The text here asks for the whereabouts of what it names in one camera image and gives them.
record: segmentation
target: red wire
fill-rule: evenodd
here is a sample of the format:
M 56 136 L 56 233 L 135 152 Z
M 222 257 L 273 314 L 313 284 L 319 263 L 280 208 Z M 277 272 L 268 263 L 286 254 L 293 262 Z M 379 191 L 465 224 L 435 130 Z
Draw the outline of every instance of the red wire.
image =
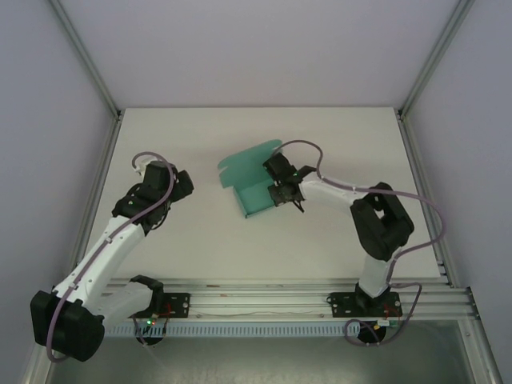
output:
M 169 322 L 169 319 L 170 319 L 170 304 L 167 303 L 167 318 L 166 318 L 166 322 L 164 322 L 163 324 L 163 329 L 164 330 L 167 330 L 167 323 Z
M 390 316 L 390 311 L 391 311 L 391 312 L 394 312 L 397 315 L 398 320 L 400 321 L 400 317 L 401 317 L 400 313 L 395 308 L 390 308 L 390 307 L 388 307 L 387 304 L 384 304 L 384 311 L 386 312 L 386 320 Z
M 167 313 L 166 314 L 157 314 L 158 316 L 170 316 L 170 304 L 167 303 Z

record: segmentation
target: metal frame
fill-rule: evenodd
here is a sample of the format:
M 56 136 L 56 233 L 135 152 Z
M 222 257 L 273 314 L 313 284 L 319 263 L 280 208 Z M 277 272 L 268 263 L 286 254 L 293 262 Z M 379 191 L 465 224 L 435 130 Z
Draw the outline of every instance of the metal frame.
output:
M 418 100 L 473 4 L 474 0 L 459 0 L 400 109 L 401 116 L 407 116 Z
M 60 0 L 48 0 L 48 3 L 51 6 L 52 11 L 54 12 L 55 17 L 58 20 L 58 24 L 64 29 L 64 34 L 68 37 L 75 52 L 80 59 L 80 62 L 83 64 L 84 69 L 87 74 L 90 76 L 93 84 L 96 85 L 102 100 L 104 101 L 106 107 L 110 110 L 112 115 L 117 118 L 120 115 L 120 110 L 116 106 L 112 95 L 105 82 L 103 81 L 102 76 L 100 75 L 98 68 L 94 64 L 93 60 L 90 58 L 89 53 L 87 52 L 86 46 L 84 45 L 82 39 L 78 35 L 76 29 L 73 26 L 73 23 L 70 20 L 70 17 L 66 13 L 66 10 L 62 6 Z
M 79 59 L 91 80 L 98 88 L 103 101 L 114 116 L 110 128 L 98 172 L 90 198 L 86 204 L 86 212 L 80 225 L 80 238 L 74 246 L 70 270 L 83 257 L 89 241 L 94 217 L 98 209 L 102 188 L 105 184 L 110 160 L 114 152 L 118 133 L 122 124 L 122 113 L 119 111 L 98 69 L 90 58 L 87 50 L 73 27 L 59 0 L 48 0 L 64 33 L 70 39 Z M 400 111 L 397 120 L 407 157 L 414 176 L 418 192 L 428 198 L 432 197 L 422 160 L 412 130 L 407 124 L 406 116 L 418 100 L 432 73 L 442 59 L 449 44 L 453 40 L 462 21 L 468 14 L 474 0 L 460 0 L 446 24 L 443 32 L 430 52 L 425 65 L 420 71 L 409 96 Z M 427 227 L 430 235 L 439 230 L 438 220 L 434 212 L 424 207 Z M 478 383 L 500 383 L 498 369 L 495 365 L 485 332 L 479 321 L 479 314 L 469 289 L 459 287 L 456 268 L 451 261 L 447 245 L 442 242 L 434 247 L 441 277 L 421 282 L 424 294 L 420 297 L 413 320 L 454 320 L 458 322 L 464 347 L 468 357 L 468 365 Z M 275 282 L 204 282 L 191 280 L 165 280 L 165 290 L 186 291 L 193 295 L 190 313 L 194 318 L 188 322 L 227 323 L 227 322 L 287 322 L 293 313 L 294 321 L 304 324 L 315 322 L 333 324 L 330 307 L 325 302 L 327 295 L 333 291 L 352 291 L 355 280 L 329 281 L 296 281 L 277 285 Z M 126 284 L 124 279 L 114 279 L 108 285 L 105 295 L 112 294 Z M 401 290 L 404 312 L 410 308 L 414 299 L 414 288 Z M 51 376 L 50 362 L 46 358 L 44 348 L 36 346 L 30 358 L 23 384 L 44 383 Z

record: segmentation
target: black mounting bracket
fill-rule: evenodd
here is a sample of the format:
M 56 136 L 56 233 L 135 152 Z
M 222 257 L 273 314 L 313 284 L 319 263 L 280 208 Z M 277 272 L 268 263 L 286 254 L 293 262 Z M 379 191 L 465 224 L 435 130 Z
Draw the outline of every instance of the black mounting bracket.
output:
M 165 292 L 162 298 L 162 308 L 164 308 L 162 310 L 163 313 L 166 312 L 167 305 L 170 306 L 169 318 L 188 318 L 190 308 L 190 294 L 173 294 Z M 153 311 L 150 308 L 135 314 L 136 318 L 150 318 L 151 316 L 153 316 Z
M 401 317 L 402 304 L 397 292 L 383 295 L 366 308 L 357 303 L 355 292 L 333 292 L 327 297 L 333 318 L 396 318 Z

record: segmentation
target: metal floor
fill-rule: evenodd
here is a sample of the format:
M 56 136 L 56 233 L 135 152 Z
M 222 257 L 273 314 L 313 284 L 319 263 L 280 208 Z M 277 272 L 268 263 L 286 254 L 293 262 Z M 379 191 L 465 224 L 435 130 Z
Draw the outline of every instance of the metal floor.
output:
M 85 363 L 55 366 L 47 384 L 468 384 L 456 322 L 412 322 L 392 344 L 340 338 L 168 338 L 149 353 L 107 338 Z

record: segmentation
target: cable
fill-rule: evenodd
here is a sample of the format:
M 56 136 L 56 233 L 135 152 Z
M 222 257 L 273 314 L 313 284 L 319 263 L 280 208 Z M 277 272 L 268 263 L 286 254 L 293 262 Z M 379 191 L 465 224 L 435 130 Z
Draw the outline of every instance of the cable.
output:
M 406 248 L 404 250 L 399 251 L 394 256 L 393 260 L 391 261 L 390 270 L 388 272 L 388 275 L 386 276 L 386 283 L 389 284 L 389 286 L 391 288 L 401 289 L 401 288 L 407 288 L 407 287 L 410 287 L 410 286 L 417 286 L 418 287 L 418 293 L 416 294 L 416 298 L 414 299 L 413 304 L 412 304 L 412 306 L 410 308 L 410 312 L 407 315 L 406 320 L 404 320 L 404 322 L 402 323 L 402 325 L 398 329 L 398 331 L 390 339 L 382 341 L 382 342 L 377 342 L 377 344 L 360 344 L 358 342 L 354 342 L 354 341 L 349 339 L 349 337 L 347 336 L 348 326 L 350 324 L 352 324 L 353 322 L 359 322 L 360 324 L 363 324 L 364 327 L 369 328 L 372 331 L 372 334 L 375 336 L 375 339 L 378 341 L 376 333 L 373 332 L 373 328 L 371 328 L 371 326 L 368 323 L 362 322 L 362 321 L 357 320 L 355 318 L 352 318 L 351 320 L 349 320 L 345 324 L 344 335 L 345 335 L 345 339 L 350 344 L 353 344 L 355 346 L 370 346 L 370 345 L 372 345 L 372 346 L 379 346 L 379 345 L 388 344 L 389 342 L 392 342 L 393 340 L 395 340 L 396 337 L 399 336 L 403 332 L 403 330 L 407 327 L 407 325 L 409 324 L 409 320 L 413 316 L 414 309 L 416 308 L 416 305 L 418 304 L 419 296 L 420 296 L 420 294 L 422 292 L 422 285 L 419 282 L 390 284 L 390 280 L 391 280 L 391 277 L 393 276 L 393 272 L 394 272 L 394 266 L 396 265 L 397 261 L 403 255 L 409 254 L 410 252 L 414 252 L 415 250 L 420 250 L 422 248 L 425 248 L 425 247 L 428 247 L 428 246 L 432 246 L 433 244 L 439 242 L 444 237 L 444 235 L 446 233 L 446 224 L 445 224 L 445 219 L 444 219 L 443 215 L 441 214 L 441 210 L 432 201 L 430 201 L 427 198 L 424 198 L 423 196 L 419 196 L 417 194 L 411 194 L 409 192 L 401 192 L 401 191 L 397 191 L 397 190 L 380 190 L 380 189 L 376 189 L 376 188 L 363 188 L 363 187 L 360 187 L 360 186 L 348 186 L 348 185 L 341 184 L 341 183 L 338 183 L 338 182 L 335 182 L 335 181 L 329 180 L 328 178 L 323 177 L 322 172 L 320 171 L 320 165 L 322 164 L 322 160 L 323 160 L 323 150 L 322 150 L 322 148 L 318 144 L 315 144 L 314 142 L 310 142 L 308 140 L 290 140 L 289 142 L 285 142 L 285 143 L 281 144 L 280 146 L 278 146 L 274 150 L 272 155 L 275 155 L 283 147 L 288 146 L 289 144 L 295 144 L 295 143 L 307 144 L 308 146 L 314 147 L 320 153 L 320 155 L 318 156 L 317 165 L 316 165 L 316 174 L 317 174 L 318 178 L 320 180 L 322 180 L 325 184 L 328 184 L 328 185 L 333 186 L 335 188 L 339 188 L 340 190 L 348 190 L 348 191 L 353 191 L 353 192 L 361 192 L 361 193 L 364 193 L 364 194 L 374 194 L 374 193 L 377 193 L 377 194 L 390 194 L 390 195 L 394 195 L 394 196 L 402 196 L 404 198 L 412 198 L 412 199 L 415 199 L 415 200 L 419 200 L 420 202 L 423 202 L 423 203 L 427 204 L 428 206 L 430 206 L 431 208 L 433 208 L 435 210 L 436 214 L 439 217 L 439 221 L 441 222 L 441 230 L 439 231 L 438 236 L 436 236 L 435 238 L 429 240 L 428 242 L 424 242 L 424 243 L 418 244 L 416 246 L 411 246 L 409 248 Z
M 391 262 L 390 270 L 388 272 L 388 275 L 387 275 L 387 278 L 386 278 L 386 282 L 390 282 L 391 276 L 393 275 L 394 266 L 397 263 L 397 260 L 400 259 L 400 257 L 402 257 L 404 254 L 408 254 L 408 253 L 413 252 L 415 250 L 420 250 L 421 248 L 425 248 L 427 246 L 431 246 L 431 245 L 439 242 L 442 239 L 442 237 L 445 235 L 445 233 L 446 233 L 446 225 L 445 225 L 445 219 L 444 219 L 443 215 L 441 214 L 441 210 L 439 209 L 439 207 L 437 205 L 435 205 L 428 198 L 424 198 L 423 196 L 419 196 L 417 194 L 411 194 L 409 192 L 401 192 L 399 190 L 378 190 L 378 189 L 375 189 L 375 188 L 363 188 L 363 187 L 360 187 L 360 186 L 348 186 L 348 185 L 345 185 L 345 184 L 340 184 L 338 182 L 334 182 L 332 180 L 329 180 L 328 178 L 323 177 L 323 175 L 322 175 L 322 173 L 320 171 L 320 165 L 322 164 L 322 160 L 323 160 L 323 150 L 322 150 L 322 148 L 320 148 L 319 145 L 315 144 L 314 142 L 310 142 L 310 141 L 307 141 L 307 140 L 291 140 L 289 142 L 285 142 L 285 143 L 281 144 L 280 146 L 278 146 L 274 150 L 272 155 L 274 155 L 277 152 L 279 152 L 281 148 L 283 148 L 285 146 L 288 146 L 289 144 L 295 144 L 295 143 L 307 144 L 308 146 L 312 146 L 312 147 L 316 148 L 317 151 L 320 153 L 320 155 L 318 157 L 318 161 L 317 161 L 316 172 L 317 172 L 318 178 L 320 180 L 322 180 L 325 184 L 329 184 L 330 186 L 333 186 L 335 188 L 339 188 L 340 190 L 349 190 L 349 191 L 354 191 L 354 192 L 362 192 L 364 194 L 375 194 L 375 193 L 377 193 L 377 194 L 391 194 L 391 195 L 394 195 L 394 196 L 403 196 L 404 198 L 412 198 L 414 200 L 419 200 L 420 202 L 423 202 L 423 203 L 427 204 L 428 206 L 432 207 L 435 210 L 435 212 L 438 215 L 439 220 L 441 222 L 441 230 L 439 231 L 438 236 L 433 238 L 432 240 L 429 240 L 428 242 L 424 242 L 422 244 L 418 244 L 416 246 L 412 246 L 410 248 L 406 248 L 406 249 L 401 250 L 400 252 L 398 252 L 394 256 L 393 261 Z
M 162 338 L 164 338 L 167 335 L 167 323 L 169 322 L 171 312 L 172 310 L 170 308 L 170 303 L 167 303 L 167 318 L 166 322 L 163 323 Z
M 54 339 L 54 332 L 55 332 L 55 325 L 57 324 L 57 319 L 58 319 L 58 316 L 60 315 L 61 313 L 61 310 L 62 310 L 62 307 L 64 306 L 64 303 L 66 302 L 66 300 L 68 299 L 68 297 L 71 295 L 71 293 L 73 292 L 73 289 L 76 287 L 77 284 L 80 283 L 80 281 L 82 280 L 82 277 L 86 274 L 86 272 L 88 271 L 88 269 L 90 268 L 90 266 L 94 263 L 94 261 L 96 260 L 96 258 L 98 258 L 98 256 L 100 255 L 100 253 L 105 249 L 105 247 L 107 245 L 109 245 L 111 242 L 112 242 L 112 239 L 115 238 L 122 230 L 124 230 L 128 225 L 130 224 L 133 224 L 134 222 L 136 222 L 137 220 L 139 220 L 142 216 L 145 216 L 147 215 L 149 212 L 155 210 L 156 208 L 158 208 L 159 206 L 161 206 L 162 204 L 165 204 L 166 200 L 169 198 L 172 190 L 173 190 L 173 186 L 174 186 L 174 172 L 173 172 L 173 164 L 170 164 L 163 156 L 161 156 L 160 154 L 156 154 L 155 152 L 150 152 L 150 151 L 144 151 L 144 152 L 140 152 L 138 154 L 136 154 L 132 160 L 131 160 L 131 165 L 133 168 L 135 168 L 135 161 L 140 158 L 141 156 L 146 156 L 146 155 L 149 155 L 149 156 L 155 156 L 158 160 L 160 160 L 161 162 L 163 162 L 163 164 L 166 166 L 166 168 L 168 169 L 169 171 L 169 175 L 170 175 L 170 183 L 169 183 L 169 188 L 167 189 L 167 192 L 163 195 L 163 197 L 158 200 L 155 204 L 153 204 L 152 206 L 146 208 L 145 210 L 143 210 L 142 212 L 139 212 L 138 214 L 136 214 L 135 216 L 133 216 L 130 220 L 127 220 L 126 222 L 124 222 L 123 224 L 121 224 L 116 230 L 114 230 L 103 242 L 102 244 L 96 249 L 96 251 L 92 254 L 92 256 L 90 257 L 90 259 L 87 261 L 87 263 L 84 265 L 84 267 L 80 270 L 80 272 L 78 272 L 76 278 L 73 280 L 71 286 L 67 289 L 67 291 L 64 293 L 64 295 L 61 297 L 61 299 L 59 300 L 58 304 L 57 304 L 57 307 L 55 308 L 55 312 L 54 312 L 54 315 L 52 316 L 51 318 L 51 321 L 50 321 L 50 326 L 48 327 L 48 335 L 46 337 L 46 354 L 48 356 L 48 359 L 51 360 L 52 362 L 63 362 L 64 360 L 67 359 L 67 356 L 64 356 L 62 358 L 56 358 L 52 352 L 52 349 L 51 349 L 51 345 L 52 345 L 52 341 Z
M 349 325 L 354 323 L 354 322 L 358 322 L 359 324 L 363 324 L 366 328 L 367 327 L 371 328 L 371 326 L 367 322 L 363 322 L 363 321 L 358 320 L 356 318 L 352 318 L 351 320 L 346 322 L 345 326 L 343 327 L 344 328 L 343 334 L 344 334 L 345 340 L 347 340 L 353 346 L 384 346 L 385 344 L 389 344 L 390 342 L 394 341 L 400 334 L 403 333 L 403 331 L 407 327 L 407 325 L 409 325 L 409 321 L 413 317 L 413 312 L 416 309 L 416 305 L 418 304 L 419 296 L 420 296 L 420 294 L 422 294 L 423 286 L 419 282 L 402 282 L 402 283 L 390 284 L 391 288 L 396 288 L 396 289 L 408 288 L 410 286 L 417 286 L 418 287 L 418 292 L 416 293 L 416 297 L 414 298 L 413 304 L 410 307 L 409 314 L 407 315 L 406 319 L 403 321 L 403 323 L 400 325 L 400 328 L 398 328 L 397 332 L 393 336 L 391 336 L 387 340 L 383 340 L 383 341 L 379 342 L 376 333 L 372 332 L 374 337 L 375 337 L 375 340 L 377 340 L 377 343 L 375 343 L 375 344 L 368 344 L 368 343 L 367 344 L 361 344 L 360 342 L 355 342 L 351 338 L 348 337 Z
M 200 314 L 202 316 L 213 316 L 216 318 L 236 318 L 237 316 L 251 316 L 252 314 L 312 314 L 313 311 L 307 312 L 273 312 L 271 310 L 259 310 L 256 312 L 247 312 L 244 314 L 205 314 L 204 312 L 198 312 L 196 310 L 189 310 L 189 313 Z
M 157 314 L 157 315 L 158 316 L 170 316 L 170 314 L 171 314 L 170 304 L 167 303 L 166 307 L 167 307 L 167 312 L 165 312 L 164 314 Z
M 398 323 L 400 323 L 402 316 L 395 308 L 393 308 L 393 307 L 389 308 L 387 304 L 384 304 L 384 311 L 386 312 L 386 320 L 392 316 L 390 314 L 390 312 L 394 312 L 394 314 L 396 314 L 396 316 L 398 318 Z
M 138 338 L 141 339 L 141 342 L 142 342 L 142 345 L 143 346 L 146 346 L 147 345 L 147 342 L 146 340 L 144 340 L 144 337 L 142 336 L 142 332 L 141 332 L 141 327 L 138 326 L 138 322 L 137 322 L 137 319 L 135 318 L 135 315 L 131 317 L 132 320 L 134 321 L 134 325 L 135 325 L 135 332 L 137 333 L 137 336 Z

